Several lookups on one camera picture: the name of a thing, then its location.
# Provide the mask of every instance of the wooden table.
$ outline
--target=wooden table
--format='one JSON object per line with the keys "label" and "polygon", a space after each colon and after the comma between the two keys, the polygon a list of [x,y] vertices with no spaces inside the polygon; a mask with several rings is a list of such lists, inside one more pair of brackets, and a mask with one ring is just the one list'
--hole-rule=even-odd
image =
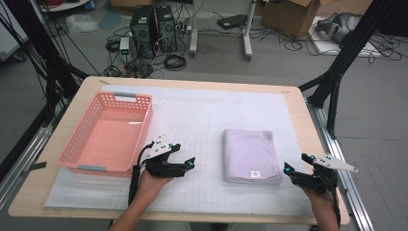
{"label": "wooden table", "polygon": [[[177,88],[191,90],[233,90],[248,92],[264,92],[282,94],[288,106],[293,128],[302,153],[324,154],[318,133],[306,107],[300,90],[296,87],[264,86],[248,84],[228,84],[193,81],[171,81],[150,79],[122,79],[109,77],[89,77],[80,87],[78,93],[67,109],[60,124],[45,146],[38,163],[47,162],[46,168],[33,170],[27,177],[19,193],[9,208],[11,216],[38,217],[38,218],[117,218],[121,211],[96,210],[96,209],[59,209],[45,208],[43,206],[54,184],[59,166],[57,159],[63,151],[70,135],[81,119],[82,114],[96,92],[104,85],[143,86],[159,88]],[[342,224],[349,222],[349,216],[344,202],[340,197],[340,210]],[[187,220],[201,222],[267,222],[267,223],[316,223],[311,218],[288,218],[258,215],[229,215],[229,214],[203,214],[203,213],[166,213],[146,212],[142,219],[151,220]]]}

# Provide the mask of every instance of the computer tower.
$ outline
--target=computer tower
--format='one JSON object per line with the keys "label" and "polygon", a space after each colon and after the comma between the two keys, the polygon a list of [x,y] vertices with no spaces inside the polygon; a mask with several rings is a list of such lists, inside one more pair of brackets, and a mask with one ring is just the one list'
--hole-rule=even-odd
{"label": "computer tower", "polygon": [[158,40],[154,8],[150,5],[138,5],[130,22],[137,57],[151,59],[155,57],[154,44]]}
{"label": "computer tower", "polygon": [[156,8],[157,24],[159,27],[159,40],[163,51],[176,51],[177,40],[174,16],[170,6]]}

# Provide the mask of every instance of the forearm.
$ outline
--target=forearm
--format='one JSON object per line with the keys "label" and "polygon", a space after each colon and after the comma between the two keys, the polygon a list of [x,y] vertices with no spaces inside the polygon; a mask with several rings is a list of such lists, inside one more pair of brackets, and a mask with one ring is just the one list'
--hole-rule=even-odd
{"label": "forearm", "polygon": [[339,225],[331,201],[312,203],[312,211],[320,231],[338,231]]}
{"label": "forearm", "polygon": [[123,212],[123,214],[117,219],[117,221],[112,225],[109,231],[127,231],[135,230],[136,225],[139,222],[141,215],[147,209],[150,203],[148,201],[143,201],[135,197],[132,204]]}
{"label": "forearm", "polygon": [[312,203],[312,211],[320,231],[338,231],[339,224],[329,193],[317,195],[305,190]]}

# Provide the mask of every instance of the basket handle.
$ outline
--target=basket handle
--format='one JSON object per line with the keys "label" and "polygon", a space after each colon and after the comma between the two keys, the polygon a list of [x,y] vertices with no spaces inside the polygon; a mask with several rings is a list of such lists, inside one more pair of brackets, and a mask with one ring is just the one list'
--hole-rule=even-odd
{"label": "basket handle", "polygon": [[94,171],[106,171],[106,167],[99,167],[99,166],[87,166],[87,165],[78,165],[78,169],[80,170],[94,170]]}
{"label": "basket handle", "polygon": [[134,93],[129,92],[114,92],[114,96],[116,97],[127,97],[127,98],[136,98]]}

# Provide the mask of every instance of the pink plastic basket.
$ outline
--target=pink plastic basket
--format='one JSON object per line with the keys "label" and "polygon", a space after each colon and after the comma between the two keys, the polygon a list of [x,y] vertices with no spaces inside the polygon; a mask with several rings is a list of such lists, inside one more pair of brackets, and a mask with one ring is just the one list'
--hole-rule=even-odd
{"label": "pink plastic basket", "polygon": [[58,160],[75,172],[130,177],[153,116],[152,97],[98,92]]}

